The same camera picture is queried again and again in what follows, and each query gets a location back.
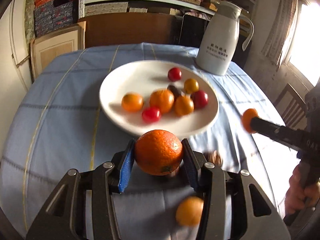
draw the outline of orange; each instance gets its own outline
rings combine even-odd
[[[122,98],[121,106],[128,112],[137,112],[143,107],[143,97],[137,93],[127,93]]]
[[[182,144],[172,133],[153,130],[142,135],[135,145],[135,161],[144,172],[167,175],[175,171],[182,160]]]
[[[189,96],[179,96],[174,103],[174,111],[177,116],[184,116],[191,114],[195,106]]]
[[[154,91],[150,96],[150,106],[159,108],[161,114],[168,113],[173,103],[174,95],[168,89]]]
[[[252,118],[254,118],[254,117],[259,117],[257,110],[254,108],[249,108],[241,116],[242,126],[244,127],[244,129],[248,133],[255,133],[255,131],[252,130],[252,128],[250,126],[250,122],[251,122]]]
[[[198,197],[188,197],[180,203],[176,221],[181,226],[194,227],[200,223],[204,201]]]

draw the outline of jug handle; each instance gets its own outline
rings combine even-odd
[[[245,51],[245,49],[248,47],[249,42],[251,41],[251,38],[252,38],[252,35],[253,35],[253,31],[254,31],[254,27],[253,27],[252,21],[250,21],[246,16],[240,15],[239,19],[244,20],[245,22],[247,22],[250,25],[249,36],[246,38],[246,40],[242,44],[242,50]]]

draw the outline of hand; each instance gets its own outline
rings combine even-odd
[[[303,201],[306,197],[311,199],[311,201],[307,203],[307,207],[315,206],[320,197],[320,188],[318,183],[312,184],[303,190],[300,186],[300,179],[301,174],[299,171],[299,165],[297,165],[289,179],[290,187],[285,195],[284,206],[286,215],[291,215],[297,210],[303,209],[305,207]]]

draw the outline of sunlight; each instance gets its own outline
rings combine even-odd
[[[302,5],[290,62],[315,86],[320,77],[320,6]]]

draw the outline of table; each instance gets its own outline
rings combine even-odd
[[[296,152],[262,135],[250,135],[240,124],[240,115],[252,107],[261,118],[284,125],[281,117],[235,63],[225,76],[215,76],[195,68],[197,52],[142,43],[89,48],[50,63],[17,110],[1,160],[1,207],[20,234],[26,235],[68,169],[92,170],[125,149],[132,136],[104,115],[98,91],[110,71],[143,59],[182,64],[212,85],[220,103],[219,117],[205,133],[188,138],[191,147],[199,152],[218,150],[224,170],[248,169],[283,215],[288,180],[298,163]],[[197,228],[180,227],[174,218],[178,204],[192,193],[178,178],[165,182],[134,165],[128,188],[114,197],[122,239],[195,239]],[[90,200],[86,208],[90,211]],[[87,237],[92,239],[90,227],[88,216]]]

